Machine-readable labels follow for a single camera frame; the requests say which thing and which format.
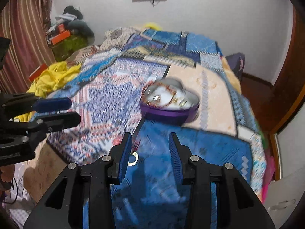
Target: human hand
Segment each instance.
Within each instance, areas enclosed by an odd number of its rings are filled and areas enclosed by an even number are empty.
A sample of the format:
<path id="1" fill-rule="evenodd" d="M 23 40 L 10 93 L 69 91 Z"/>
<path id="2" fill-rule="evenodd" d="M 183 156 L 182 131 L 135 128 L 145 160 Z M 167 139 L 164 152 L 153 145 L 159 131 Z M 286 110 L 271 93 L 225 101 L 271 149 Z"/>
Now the human hand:
<path id="1" fill-rule="evenodd" d="M 7 165 L 7 166 L 2 166 L 0 167 L 0 171 L 1 173 L 1 179 L 4 182 L 10 182 L 13 177 L 14 177 L 14 173 L 15 173 L 15 165 Z"/>

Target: white ring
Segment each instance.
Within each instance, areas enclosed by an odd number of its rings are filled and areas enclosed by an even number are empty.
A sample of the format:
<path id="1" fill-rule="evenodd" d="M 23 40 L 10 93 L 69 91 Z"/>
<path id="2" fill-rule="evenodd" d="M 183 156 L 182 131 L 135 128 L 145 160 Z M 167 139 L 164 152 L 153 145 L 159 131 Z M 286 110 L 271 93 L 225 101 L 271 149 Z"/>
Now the white ring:
<path id="1" fill-rule="evenodd" d="M 135 151 L 132 153 L 132 155 L 135 156 L 135 161 L 132 162 L 132 163 L 128 162 L 128 166 L 134 166 L 137 163 L 138 159 L 139 159 L 139 155 Z"/>

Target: pile of clothes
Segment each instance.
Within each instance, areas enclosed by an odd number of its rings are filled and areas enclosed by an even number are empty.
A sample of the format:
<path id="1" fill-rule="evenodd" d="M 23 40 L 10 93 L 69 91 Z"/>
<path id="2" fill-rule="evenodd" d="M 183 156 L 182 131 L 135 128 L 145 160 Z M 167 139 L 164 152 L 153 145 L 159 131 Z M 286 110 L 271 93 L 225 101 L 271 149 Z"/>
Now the pile of clothes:
<path id="1" fill-rule="evenodd" d="M 55 19 L 55 25 L 46 32 L 46 40 L 50 47 L 68 38 L 71 34 L 81 35 L 85 38 L 94 37 L 93 31 L 83 21 L 82 13 L 72 5 L 67 6 L 63 13 Z"/>

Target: striped curtain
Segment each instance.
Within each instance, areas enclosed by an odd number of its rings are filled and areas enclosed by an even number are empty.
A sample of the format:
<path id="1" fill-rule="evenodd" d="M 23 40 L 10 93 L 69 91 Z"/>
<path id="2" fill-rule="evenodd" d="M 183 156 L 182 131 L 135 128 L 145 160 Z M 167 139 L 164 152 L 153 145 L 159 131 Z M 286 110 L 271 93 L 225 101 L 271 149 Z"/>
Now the striped curtain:
<path id="1" fill-rule="evenodd" d="M 11 39 L 0 71 L 0 89 L 5 93 L 28 90 L 29 75 L 41 64 L 55 62 L 47 46 L 52 0 L 10 0 L 0 15 L 0 36 Z"/>

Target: bed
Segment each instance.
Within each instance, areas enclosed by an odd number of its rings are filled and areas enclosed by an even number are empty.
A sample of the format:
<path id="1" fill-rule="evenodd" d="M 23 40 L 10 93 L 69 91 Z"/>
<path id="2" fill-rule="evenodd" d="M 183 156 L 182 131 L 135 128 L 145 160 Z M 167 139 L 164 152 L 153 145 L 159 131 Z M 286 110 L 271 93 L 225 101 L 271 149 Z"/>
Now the bed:
<path id="1" fill-rule="evenodd" d="M 80 125 L 51 133 L 37 147 L 35 159 L 16 165 L 23 191 L 15 204 L 5 207 L 20 228 L 67 163 L 94 162 L 120 143 L 126 131 L 133 135 L 132 150 L 139 159 L 128 167 L 123 183 L 111 189 L 119 228 L 183 228 L 190 191 L 174 185 L 167 144 L 171 132 L 209 163 L 233 163 L 262 198 L 266 159 L 260 128 L 217 42 L 187 32 L 117 28 L 81 59 L 79 75 L 49 95 L 70 97 Z M 163 77 L 177 78 L 199 94 L 194 121 L 176 127 L 142 118 L 138 103 L 143 87 Z M 212 190 L 211 228 L 216 228 L 214 186 Z M 24 201 L 26 209 L 21 208 Z"/>

